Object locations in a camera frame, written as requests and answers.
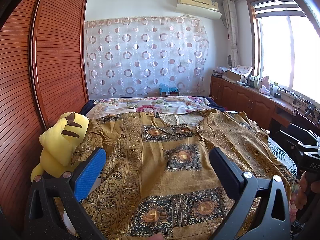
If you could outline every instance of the sunflower print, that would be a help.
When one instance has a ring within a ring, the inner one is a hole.
[[[153,128],[153,129],[150,129],[148,132],[147,132],[150,136],[159,136],[161,133],[163,133],[162,131],[160,131],[159,129],[157,128]]]
[[[164,206],[159,203],[149,203],[148,208],[140,211],[140,222],[142,226],[146,226],[151,230],[159,227],[165,227],[169,223],[170,214]]]
[[[165,151],[164,157],[168,160],[166,171],[201,170],[199,149],[195,144],[181,144],[175,149]]]
[[[219,203],[211,196],[203,197],[201,200],[197,200],[191,207],[191,219],[197,221],[205,221],[214,217],[218,213]]]

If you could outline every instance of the blue gripper pad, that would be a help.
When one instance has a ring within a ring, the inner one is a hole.
[[[74,194],[77,201],[88,196],[90,189],[106,163],[106,152],[104,149],[97,148],[92,155],[94,156],[90,160],[87,160],[87,165],[75,181]]]

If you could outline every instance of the jar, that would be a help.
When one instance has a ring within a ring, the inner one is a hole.
[[[275,93],[278,93],[278,83],[274,82],[273,83],[273,89],[272,89],[272,95],[274,95]]]
[[[250,77],[250,85],[253,87],[254,86],[254,76]]]
[[[258,88],[259,79],[258,77],[254,77],[254,88]]]

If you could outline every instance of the circle pattern curtain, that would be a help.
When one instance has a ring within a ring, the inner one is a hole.
[[[90,99],[203,92],[209,41],[199,19],[133,17],[85,23],[85,71]]]

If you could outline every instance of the stuffed animal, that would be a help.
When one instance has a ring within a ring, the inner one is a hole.
[[[31,181],[45,171],[58,178],[65,171],[73,171],[77,163],[71,165],[71,157],[76,147],[83,141],[89,119],[77,113],[65,113],[57,123],[39,137],[43,147],[40,163],[31,173]]]

